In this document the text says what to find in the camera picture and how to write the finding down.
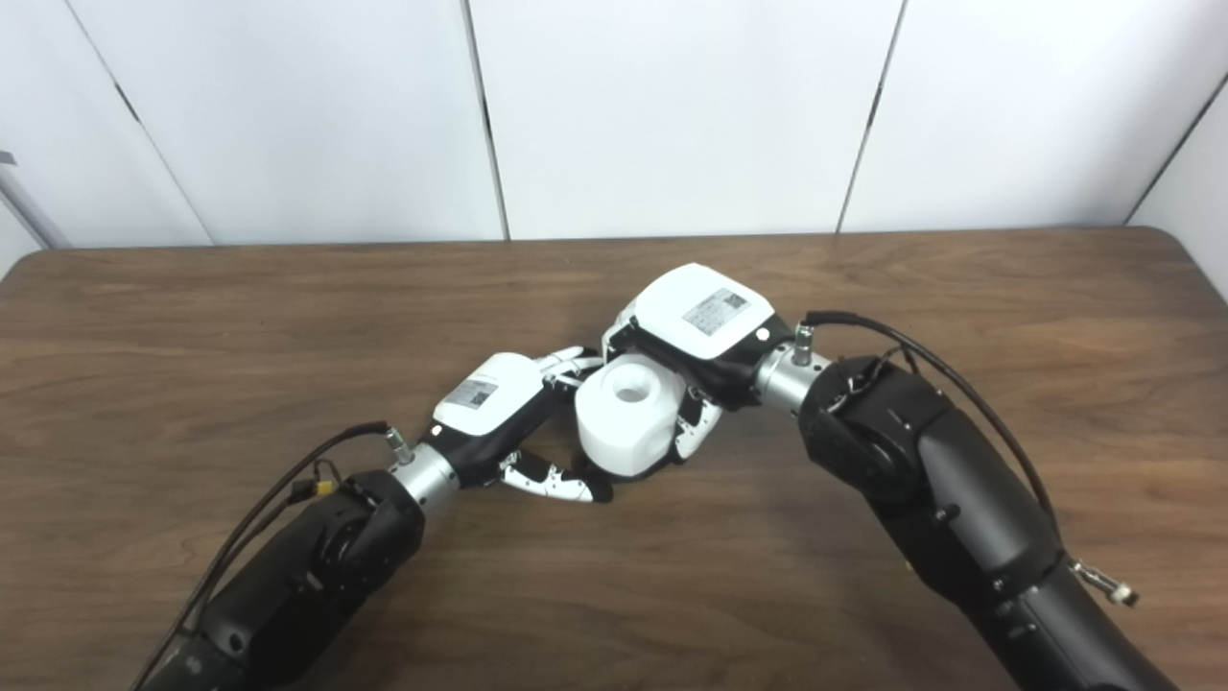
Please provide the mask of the white and black left hand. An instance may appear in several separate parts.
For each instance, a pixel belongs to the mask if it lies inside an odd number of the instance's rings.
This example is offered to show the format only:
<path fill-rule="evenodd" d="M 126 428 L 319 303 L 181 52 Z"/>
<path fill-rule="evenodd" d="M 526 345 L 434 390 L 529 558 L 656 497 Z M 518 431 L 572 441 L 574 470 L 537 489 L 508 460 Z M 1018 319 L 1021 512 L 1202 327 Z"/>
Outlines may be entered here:
<path fill-rule="evenodd" d="M 538 358 L 494 353 L 436 404 L 413 452 L 433 461 L 451 488 L 503 484 L 539 497 L 609 503 L 608 482 L 582 477 L 523 447 L 535 430 L 573 403 L 578 385 L 602 365 L 596 349 L 580 345 Z"/>

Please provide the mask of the white and black right hand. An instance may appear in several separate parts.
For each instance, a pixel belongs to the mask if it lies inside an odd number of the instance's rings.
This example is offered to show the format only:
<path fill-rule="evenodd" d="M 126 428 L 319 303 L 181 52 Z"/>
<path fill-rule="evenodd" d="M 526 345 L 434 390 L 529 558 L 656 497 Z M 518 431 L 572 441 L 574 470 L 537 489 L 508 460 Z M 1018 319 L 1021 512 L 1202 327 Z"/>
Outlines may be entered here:
<path fill-rule="evenodd" d="M 689 263 L 636 295 L 602 334 L 605 362 L 643 353 L 680 376 L 682 403 L 667 461 L 682 465 L 723 412 L 764 403 L 765 368 L 793 342 L 768 298 L 723 272 Z"/>

